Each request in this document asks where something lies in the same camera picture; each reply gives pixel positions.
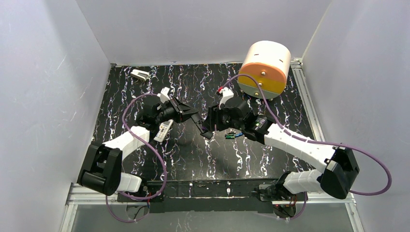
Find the white cylindrical container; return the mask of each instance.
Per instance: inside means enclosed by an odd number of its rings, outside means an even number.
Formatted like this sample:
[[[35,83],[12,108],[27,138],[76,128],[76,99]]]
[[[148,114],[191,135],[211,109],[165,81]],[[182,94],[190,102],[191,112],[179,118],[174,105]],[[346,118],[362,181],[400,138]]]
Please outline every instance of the white cylindrical container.
[[[250,47],[239,73],[255,78],[265,97],[271,99],[284,91],[290,63],[291,53],[284,45],[273,41],[259,41]],[[251,79],[240,76],[238,83],[245,93],[262,98]]]

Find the black wire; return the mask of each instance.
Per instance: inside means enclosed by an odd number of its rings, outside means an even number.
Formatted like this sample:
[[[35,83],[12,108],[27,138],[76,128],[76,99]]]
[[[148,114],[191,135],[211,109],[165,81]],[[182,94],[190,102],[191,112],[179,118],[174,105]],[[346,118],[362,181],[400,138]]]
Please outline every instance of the black wire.
[[[135,214],[134,220],[137,218],[137,215],[138,215],[138,213],[140,212],[140,210],[141,210],[142,208],[145,208],[145,207],[146,207],[146,205],[141,206],[141,207],[138,209],[137,213]]]

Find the yellow panel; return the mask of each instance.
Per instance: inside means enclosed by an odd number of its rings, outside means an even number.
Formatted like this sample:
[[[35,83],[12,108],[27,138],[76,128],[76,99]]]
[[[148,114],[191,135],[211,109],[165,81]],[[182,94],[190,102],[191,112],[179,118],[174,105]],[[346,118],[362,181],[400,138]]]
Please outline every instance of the yellow panel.
[[[266,91],[269,91],[269,92],[274,92],[274,93],[277,93],[277,94],[281,94],[285,90],[286,83],[279,82],[279,81],[274,81],[274,80],[269,80],[269,79],[259,77],[259,76],[255,76],[255,75],[250,75],[250,74],[248,74],[248,75],[255,78],[255,80],[258,83],[262,83],[262,86],[261,86],[262,90],[266,90]],[[248,85],[248,86],[252,86],[252,87],[257,88],[256,84],[250,78],[245,77],[245,76],[238,77],[238,82],[242,83],[244,85]]]

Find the metal frame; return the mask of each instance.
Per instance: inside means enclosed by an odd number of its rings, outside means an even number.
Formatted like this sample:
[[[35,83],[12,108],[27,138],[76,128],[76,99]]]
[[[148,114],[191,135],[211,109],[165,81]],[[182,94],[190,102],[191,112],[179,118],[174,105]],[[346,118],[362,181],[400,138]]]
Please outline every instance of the metal frame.
[[[309,90],[307,89],[308,87],[306,85],[305,74],[302,70],[302,59],[295,58],[295,60],[291,61],[291,68],[300,93],[300,97],[302,98],[303,106],[305,107],[310,127],[312,128],[313,136],[317,141],[324,141],[324,135],[318,120],[318,116],[316,114],[315,107],[313,106],[312,99],[310,98]],[[353,194],[349,195],[351,202],[346,202],[345,206],[349,215],[351,226],[353,227],[353,231],[364,232],[362,222],[360,221],[359,214],[357,213],[356,200],[354,199]]]
[[[324,141],[324,135],[320,127],[318,117],[316,115],[313,102],[310,98],[309,91],[307,89],[305,75],[302,70],[301,59],[296,58],[291,61],[291,69],[299,89],[300,96],[310,123],[310,127],[313,131],[313,135],[316,140]],[[346,205],[347,213],[351,221],[354,232],[364,232],[362,223],[356,210],[356,201],[353,194],[349,194],[346,199],[339,200],[329,196],[326,193],[310,193],[308,194],[309,200],[307,203],[344,203]],[[110,204],[123,204],[123,205],[145,205],[146,203],[132,202],[122,203],[117,201],[117,194],[113,194],[108,197]],[[283,202],[272,202],[272,204],[280,204]],[[77,207],[79,204],[105,204],[105,195],[82,187],[78,184],[72,184],[70,192],[68,194],[65,214],[63,222],[60,228],[61,232],[70,232],[72,230]]]

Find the black marble table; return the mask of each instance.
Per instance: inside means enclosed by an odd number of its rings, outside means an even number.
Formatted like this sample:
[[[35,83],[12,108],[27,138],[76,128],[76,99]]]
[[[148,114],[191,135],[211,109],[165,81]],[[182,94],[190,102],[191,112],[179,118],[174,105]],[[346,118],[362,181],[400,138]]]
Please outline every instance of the black marble table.
[[[121,122],[124,109],[142,93],[159,93],[170,87],[170,95],[197,109],[205,119],[207,108],[219,102],[217,89],[238,73],[241,64],[203,64],[175,66],[113,67],[110,71],[93,140],[106,142],[125,132]],[[151,79],[139,81],[130,73],[133,69],[150,72]],[[231,88],[243,96],[253,110],[267,113],[263,102],[241,94],[236,81]],[[144,100],[129,111],[127,122],[131,126]],[[270,107],[282,124],[304,136],[313,138],[299,91],[292,72],[289,72],[285,91]],[[239,137],[225,140],[225,131],[216,132],[211,140],[200,136],[191,120],[174,124],[165,141],[151,144],[162,154],[170,180],[204,180],[232,178],[279,178],[284,171],[313,169],[304,161],[272,148]],[[155,154],[146,146],[131,153],[123,161],[126,173],[137,174],[148,180],[163,180],[163,171]]]

